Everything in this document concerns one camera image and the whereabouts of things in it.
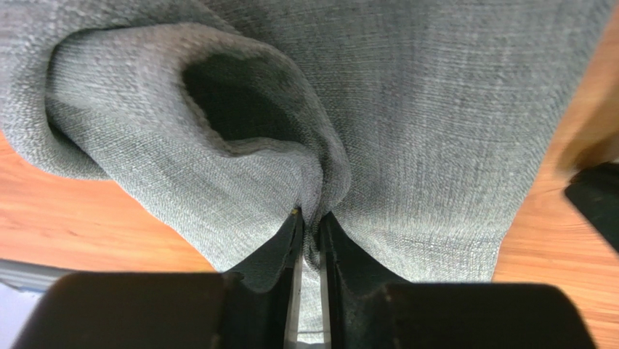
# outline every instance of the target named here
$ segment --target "folded fabric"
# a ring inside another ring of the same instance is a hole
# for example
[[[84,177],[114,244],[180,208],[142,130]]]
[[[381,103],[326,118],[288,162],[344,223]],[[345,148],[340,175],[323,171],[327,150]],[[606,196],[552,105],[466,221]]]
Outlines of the folded fabric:
[[[489,281],[612,3],[0,0],[1,127],[218,270],[300,206],[411,281]]]

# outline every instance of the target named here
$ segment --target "fabric fold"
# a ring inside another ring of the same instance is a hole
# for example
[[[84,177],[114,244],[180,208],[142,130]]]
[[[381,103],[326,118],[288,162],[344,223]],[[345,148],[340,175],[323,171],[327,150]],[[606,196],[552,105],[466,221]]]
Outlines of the fabric fold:
[[[217,270],[300,206],[408,280],[489,281],[613,4],[0,0],[1,127],[44,171],[115,180]]]

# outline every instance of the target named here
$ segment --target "woven texture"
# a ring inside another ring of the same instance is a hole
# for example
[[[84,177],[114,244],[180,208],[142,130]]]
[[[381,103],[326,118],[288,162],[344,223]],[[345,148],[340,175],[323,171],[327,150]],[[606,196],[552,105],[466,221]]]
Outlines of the woven texture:
[[[489,281],[611,7],[0,0],[1,127],[44,171],[115,180],[218,270],[300,206],[411,281]]]

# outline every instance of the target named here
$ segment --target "wooden surface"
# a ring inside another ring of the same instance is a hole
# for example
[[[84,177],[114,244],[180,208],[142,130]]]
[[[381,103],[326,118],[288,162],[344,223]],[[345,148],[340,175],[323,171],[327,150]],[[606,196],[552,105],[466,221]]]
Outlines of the wooden surface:
[[[559,286],[601,348],[619,348],[619,258],[562,196],[577,164],[619,155],[619,11],[501,247],[495,281]],[[84,270],[212,270],[115,183],[26,164],[0,137],[0,258]]]

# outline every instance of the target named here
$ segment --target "black object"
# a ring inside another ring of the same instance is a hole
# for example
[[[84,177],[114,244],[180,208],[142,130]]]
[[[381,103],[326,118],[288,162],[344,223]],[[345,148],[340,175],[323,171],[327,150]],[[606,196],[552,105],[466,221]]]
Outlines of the black object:
[[[273,238],[227,273],[65,276],[46,293],[13,348],[290,347],[299,317],[302,233],[295,210]],[[256,278],[269,272],[256,288]]]
[[[555,287],[412,284],[348,238],[332,214],[320,229],[331,348],[595,348]]]
[[[580,171],[565,195],[619,253],[619,164]]]
[[[295,210],[222,274],[66,276],[15,349],[294,348],[302,232]],[[348,238],[332,214],[319,233],[328,348],[594,348],[554,287],[412,284]]]

